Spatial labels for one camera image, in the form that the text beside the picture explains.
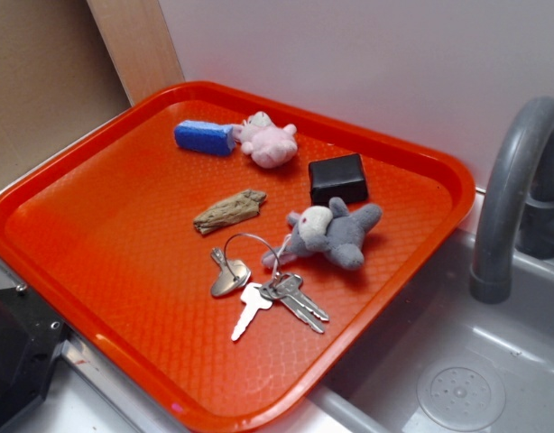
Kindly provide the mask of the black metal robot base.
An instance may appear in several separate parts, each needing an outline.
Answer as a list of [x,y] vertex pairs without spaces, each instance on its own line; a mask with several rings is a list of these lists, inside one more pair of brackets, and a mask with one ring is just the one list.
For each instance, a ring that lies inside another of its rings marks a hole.
[[46,400],[67,335],[34,289],[0,290],[0,431]]

